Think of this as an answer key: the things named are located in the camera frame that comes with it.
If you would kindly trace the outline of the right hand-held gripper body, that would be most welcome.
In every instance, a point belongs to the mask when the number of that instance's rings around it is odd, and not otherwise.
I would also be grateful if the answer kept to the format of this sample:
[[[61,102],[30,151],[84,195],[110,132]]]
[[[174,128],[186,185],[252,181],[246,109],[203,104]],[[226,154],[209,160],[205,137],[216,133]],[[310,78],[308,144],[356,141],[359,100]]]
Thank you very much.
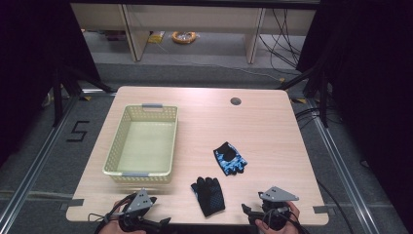
[[[259,192],[258,196],[262,200],[264,224],[273,230],[284,228],[291,214],[288,202],[298,201],[299,197],[276,186]]]

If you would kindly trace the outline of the metal floor rail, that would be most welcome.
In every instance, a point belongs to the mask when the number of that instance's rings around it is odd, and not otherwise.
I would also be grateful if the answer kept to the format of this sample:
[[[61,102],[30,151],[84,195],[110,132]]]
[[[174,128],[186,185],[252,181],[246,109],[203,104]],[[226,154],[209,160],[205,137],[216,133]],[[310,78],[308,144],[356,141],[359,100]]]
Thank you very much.
[[[29,191],[48,161],[57,139],[66,125],[68,116],[77,101],[77,97],[70,97],[68,99],[67,104],[63,108],[62,117],[50,130],[45,142],[36,154],[22,182],[19,184],[19,187],[12,193],[12,197],[9,199],[7,206],[0,214],[0,234],[7,234],[12,227]]]
[[[317,104],[313,99],[308,99],[308,106],[314,108],[314,115],[316,116],[316,126],[319,130],[319,134],[327,148],[329,156],[335,167],[335,170],[342,181],[347,196],[350,199],[352,207],[354,208],[358,220],[364,230],[365,234],[380,234],[378,226],[372,216],[372,212],[367,206],[360,190],[358,189],[355,180],[351,176],[351,173],[342,158],[342,155],[330,133],[328,128],[321,121],[320,112],[317,111]]]

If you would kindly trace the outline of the yellow packet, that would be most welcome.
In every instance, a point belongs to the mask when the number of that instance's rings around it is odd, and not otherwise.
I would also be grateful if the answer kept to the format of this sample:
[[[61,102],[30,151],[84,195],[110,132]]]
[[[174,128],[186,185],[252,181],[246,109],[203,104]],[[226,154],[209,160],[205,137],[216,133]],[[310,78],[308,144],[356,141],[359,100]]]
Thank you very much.
[[[153,43],[153,44],[159,44],[163,41],[164,36],[165,36],[164,31],[153,31],[150,33],[147,42]]]

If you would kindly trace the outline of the black knit glove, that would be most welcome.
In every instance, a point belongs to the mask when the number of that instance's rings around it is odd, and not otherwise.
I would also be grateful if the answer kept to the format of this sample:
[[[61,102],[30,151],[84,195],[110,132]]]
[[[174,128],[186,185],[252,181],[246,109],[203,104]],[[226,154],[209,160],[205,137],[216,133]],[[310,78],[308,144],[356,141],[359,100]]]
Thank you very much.
[[[198,177],[191,184],[191,188],[198,200],[202,213],[209,217],[226,209],[221,185],[218,179]]]

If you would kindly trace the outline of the black metal stand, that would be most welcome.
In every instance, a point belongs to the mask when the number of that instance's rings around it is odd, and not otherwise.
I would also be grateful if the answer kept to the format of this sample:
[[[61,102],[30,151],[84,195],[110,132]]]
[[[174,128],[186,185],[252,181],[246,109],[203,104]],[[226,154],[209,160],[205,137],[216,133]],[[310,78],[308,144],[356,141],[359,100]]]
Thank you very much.
[[[279,86],[279,90],[286,91],[304,80],[307,80],[307,84],[303,91],[306,98],[314,98],[316,94],[319,94],[319,117],[323,125],[327,128],[326,111],[328,79],[321,65],[315,65],[292,80],[282,83]]]
[[[102,83],[98,75],[90,76],[87,73],[68,65],[58,66],[55,69],[52,78],[55,98],[55,127],[63,118],[62,94],[60,86],[63,86],[71,98],[77,97],[82,93],[82,89],[78,84],[79,80],[86,81],[87,83],[103,90],[105,93],[113,94],[117,92],[116,89]]]

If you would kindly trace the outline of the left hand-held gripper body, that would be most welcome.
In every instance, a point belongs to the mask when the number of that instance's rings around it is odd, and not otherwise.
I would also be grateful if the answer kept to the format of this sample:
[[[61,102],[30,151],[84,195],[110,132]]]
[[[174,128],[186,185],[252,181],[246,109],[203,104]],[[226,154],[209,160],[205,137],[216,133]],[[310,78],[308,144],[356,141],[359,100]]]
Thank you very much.
[[[155,232],[157,230],[157,223],[144,218],[155,201],[156,198],[150,198],[145,189],[133,193],[119,216],[118,221],[121,229],[125,232],[137,230]]]

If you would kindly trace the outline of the pale yellow plastic basket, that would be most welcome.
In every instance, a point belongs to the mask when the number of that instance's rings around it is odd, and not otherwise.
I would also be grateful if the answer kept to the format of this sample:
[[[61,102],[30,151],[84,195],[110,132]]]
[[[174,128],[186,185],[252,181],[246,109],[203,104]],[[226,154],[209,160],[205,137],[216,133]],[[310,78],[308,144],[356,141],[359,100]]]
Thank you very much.
[[[126,105],[102,171],[118,183],[169,183],[178,107]]]

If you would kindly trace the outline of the light wooden shelf unit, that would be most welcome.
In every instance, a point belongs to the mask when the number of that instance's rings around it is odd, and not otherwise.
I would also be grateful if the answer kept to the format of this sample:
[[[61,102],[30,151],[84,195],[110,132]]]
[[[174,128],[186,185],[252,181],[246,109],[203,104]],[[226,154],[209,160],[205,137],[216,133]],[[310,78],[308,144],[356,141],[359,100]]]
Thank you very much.
[[[313,10],[91,3],[73,3],[71,9],[82,29],[125,31],[134,61],[141,60],[151,31],[194,31],[241,34],[246,61],[253,63],[259,35],[305,36],[315,15]]]

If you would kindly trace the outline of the person's right hand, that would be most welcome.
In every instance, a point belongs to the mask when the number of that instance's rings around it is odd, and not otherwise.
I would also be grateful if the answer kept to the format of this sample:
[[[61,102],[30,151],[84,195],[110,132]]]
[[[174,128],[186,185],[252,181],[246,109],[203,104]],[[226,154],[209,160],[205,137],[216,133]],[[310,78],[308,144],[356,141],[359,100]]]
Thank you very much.
[[[286,202],[290,208],[291,215],[289,221],[285,224],[284,228],[280,230],[274,230],[270,227],[266,227],[265,223],[262,220],[256,220],[255,224],[262,234],[300,234],[299,230],[295,226],[295,223],[298,221],[300,211],[298,208],[290,201]]]

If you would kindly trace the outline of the blue camouflage fingerless glove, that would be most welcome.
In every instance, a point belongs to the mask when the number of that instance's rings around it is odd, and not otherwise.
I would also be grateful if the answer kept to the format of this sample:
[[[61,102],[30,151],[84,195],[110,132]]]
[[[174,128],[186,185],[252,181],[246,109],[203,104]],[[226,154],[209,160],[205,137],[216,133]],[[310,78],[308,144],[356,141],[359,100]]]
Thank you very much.
[[[239,151],[228,141],[213,150],[218,166],[226,176],[242,174],[247,161]]]

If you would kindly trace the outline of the person's left hand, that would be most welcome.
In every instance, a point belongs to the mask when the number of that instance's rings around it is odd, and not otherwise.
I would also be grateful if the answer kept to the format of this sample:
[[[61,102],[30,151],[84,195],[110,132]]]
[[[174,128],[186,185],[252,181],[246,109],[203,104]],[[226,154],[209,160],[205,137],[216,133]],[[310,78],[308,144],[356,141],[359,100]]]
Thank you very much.
[[[119,225],[118,220],[111,220],[105,225],[103,225],[97,234],[146,234],[143,230],[136,230],[133,232],[125,232]]]

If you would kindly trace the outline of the dark curtain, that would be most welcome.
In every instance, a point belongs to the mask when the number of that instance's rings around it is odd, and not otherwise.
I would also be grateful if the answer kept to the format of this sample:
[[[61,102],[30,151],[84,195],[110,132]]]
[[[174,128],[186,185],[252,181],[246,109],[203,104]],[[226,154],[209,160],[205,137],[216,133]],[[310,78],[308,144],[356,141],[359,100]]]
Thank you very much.
[[[413,0],[319,0],[298,69],[329,60],[332,95],[364,159],[413,234]]]
[[[56,73],[98,81],[69,0],[0,0],[0,166],[18,150]]]

